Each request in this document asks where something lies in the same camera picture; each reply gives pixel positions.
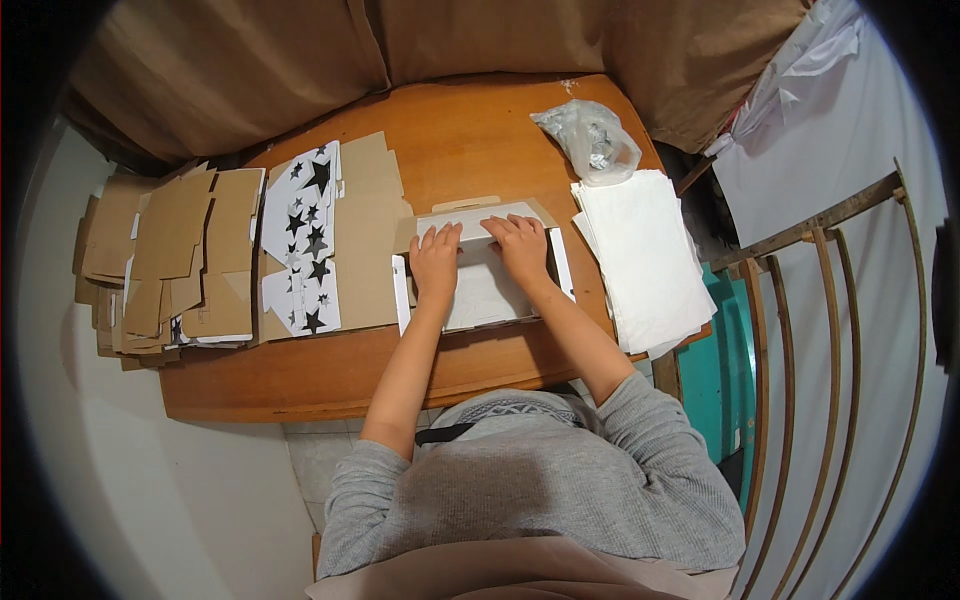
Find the hand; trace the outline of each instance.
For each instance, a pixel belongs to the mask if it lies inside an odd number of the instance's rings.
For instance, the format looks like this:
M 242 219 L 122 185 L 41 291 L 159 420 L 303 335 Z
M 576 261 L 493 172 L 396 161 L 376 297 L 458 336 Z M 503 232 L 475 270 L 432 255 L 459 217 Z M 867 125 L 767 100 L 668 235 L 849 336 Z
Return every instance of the hand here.
M 491 217 L 480 225 L 496 238 L 491 249 L 503 259 L 516 284 L 529 293 L 530 286 L 549 279 L 546 272 L 546 234 L 533 217 Z
M 414 274 L 418 304 L 436 302 L 446 310 L 457 289 L 457 254 L 464 225 L 447 223 L 439 231 L 431 227 L 423 240 L 410 240 L 410 271 Z

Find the woman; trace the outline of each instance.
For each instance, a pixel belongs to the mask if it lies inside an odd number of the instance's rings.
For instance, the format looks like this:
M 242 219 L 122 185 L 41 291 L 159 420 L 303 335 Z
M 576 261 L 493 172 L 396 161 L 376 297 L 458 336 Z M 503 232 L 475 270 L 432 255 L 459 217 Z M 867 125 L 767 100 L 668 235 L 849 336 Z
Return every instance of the woman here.
M 498 390 L 414 434 L 462 226 L 410 242 L 417 310 L 326 502 L 315 598 L 723 598 L 743 519 L 703 438 L 553 283 L 536 219 L 481 223 L 576 367 L 579 398 Z

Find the stack of cardboard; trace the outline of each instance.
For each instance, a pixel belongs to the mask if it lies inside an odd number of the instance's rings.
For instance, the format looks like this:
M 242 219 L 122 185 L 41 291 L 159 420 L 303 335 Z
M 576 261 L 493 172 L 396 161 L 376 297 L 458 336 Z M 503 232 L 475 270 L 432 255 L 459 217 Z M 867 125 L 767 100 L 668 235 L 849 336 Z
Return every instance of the stack of cardboard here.
M 264 179 L 263 169 L 202 165 L 165 180 L 115 175 L 90 198 L 74 254 L 75 300 L 93 307 L 102 355 L 153 367 L 179 358 L 183 346 L 252 339 Z
M 396 323 L 394 230 L 413 211 L 383 132 L 278 165 L 263 212 L 257 343 Z

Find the clear plastic bag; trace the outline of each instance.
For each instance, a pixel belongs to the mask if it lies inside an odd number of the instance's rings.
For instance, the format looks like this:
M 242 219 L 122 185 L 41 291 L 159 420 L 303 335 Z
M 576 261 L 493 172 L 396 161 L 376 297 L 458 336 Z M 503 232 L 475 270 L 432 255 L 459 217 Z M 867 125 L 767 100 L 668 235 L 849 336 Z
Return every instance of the clear plastic bag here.
M 586 185 L 626 181 L 640 162 L 640 149 L 619 117 L 598 102 L 571 100 L 530 118 L 557 140 Z

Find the white wall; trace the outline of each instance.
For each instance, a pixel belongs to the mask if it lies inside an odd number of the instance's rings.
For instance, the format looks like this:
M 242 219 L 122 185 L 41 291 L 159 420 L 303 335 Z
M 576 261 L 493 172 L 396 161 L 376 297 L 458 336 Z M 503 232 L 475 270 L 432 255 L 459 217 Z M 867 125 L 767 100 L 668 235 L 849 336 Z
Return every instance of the white wall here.
M 302 598 L 313 526 L 280 426 L 167 419 L 157 373 L 97 356 L 72 301 L 77 223 L 112 170 L 67 128 L 21 231 L 19 369 L 55 496 L 120 597 Z
M 771 120 L 721 152 L 714 169 L 744 246 L 788 228 L 903 168 L 917 217 L 927 287 L 924 393 L 913 445 L 890 509 L 842 597 L 862 584 L 897 533 L 929 464 L 943 410 L 947 377 L 935 366 L 929 286 L 935 228 L 947 215 L 936 148 L 917 99 L 882 37 L 868 21 L 858 56 L 810 83 L 789 123 Z M 872 527 L 893 477 L 913 401 L 919 306 L 913 252 L 903 209 L 892 201 L 841 226 L 851 250 L 863 327 L 860 416 L 850 471 L 829 533 L 799 588 L 797 600 L 829 598 Z M 833 494 L 847 434 L 851 389 L 850 315 L 840 261 L 831 248 L 843 344 L 840 426 L 827 492 L 801 561 L 806 562 Z M 798 244 L 778 252 L 797 358 L 797 419 L 780 525 L 752 598 L 769 598 L 793 554 L 817 479 L 827 430 L 829 352 L 824 287 L 816 251 Z M 772 288 L 764 290 L 770 336 L 771 435 L 753 539 L 733 597 L 756 560 L 772 506 L 782 441 L 782 353 Z

